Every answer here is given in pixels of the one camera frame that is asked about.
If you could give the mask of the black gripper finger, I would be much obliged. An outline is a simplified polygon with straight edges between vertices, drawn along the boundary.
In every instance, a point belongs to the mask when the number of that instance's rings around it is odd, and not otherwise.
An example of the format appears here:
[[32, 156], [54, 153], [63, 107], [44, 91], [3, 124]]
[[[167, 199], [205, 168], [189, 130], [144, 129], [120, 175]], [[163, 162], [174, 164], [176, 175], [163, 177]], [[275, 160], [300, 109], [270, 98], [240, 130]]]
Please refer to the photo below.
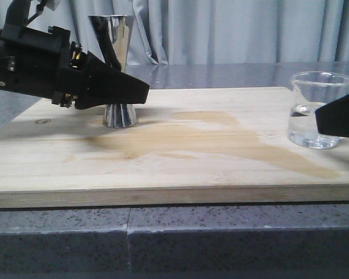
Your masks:
[[315, 111], [318, 133], [349, 137], [349, 94]]

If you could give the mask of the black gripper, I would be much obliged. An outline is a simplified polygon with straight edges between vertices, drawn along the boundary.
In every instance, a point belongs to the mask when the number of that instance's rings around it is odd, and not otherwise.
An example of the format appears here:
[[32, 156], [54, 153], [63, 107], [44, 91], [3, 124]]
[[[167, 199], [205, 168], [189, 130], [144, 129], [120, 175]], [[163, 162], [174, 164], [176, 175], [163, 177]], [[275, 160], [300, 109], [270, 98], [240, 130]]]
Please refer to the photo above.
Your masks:
[[90, 16], [104, 61], [70, 42], [54, 27], [47, 34], [24, 28], [0, 29], [0, 90], [50, 99], [53, 104], [88, 109], [108, 104], [144, 104], [149, 84], [121, 72], [106, 17]]

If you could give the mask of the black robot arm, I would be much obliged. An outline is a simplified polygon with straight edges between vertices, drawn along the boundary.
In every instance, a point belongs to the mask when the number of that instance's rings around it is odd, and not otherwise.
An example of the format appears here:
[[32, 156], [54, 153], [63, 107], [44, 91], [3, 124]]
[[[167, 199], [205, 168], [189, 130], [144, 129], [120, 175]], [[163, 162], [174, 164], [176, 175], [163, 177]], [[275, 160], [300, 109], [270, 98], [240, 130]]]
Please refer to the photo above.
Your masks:
[[46, 1], [29, 15], [30, 1], [12, 1], [0, 28], [0, 90], [50, 99], [54, 105], [76, 109], [122, 103], [145, 103], [149, 85], [122, 73], [117, 57], [106, 64], [70, 40], [70, 31], [28, 27]]

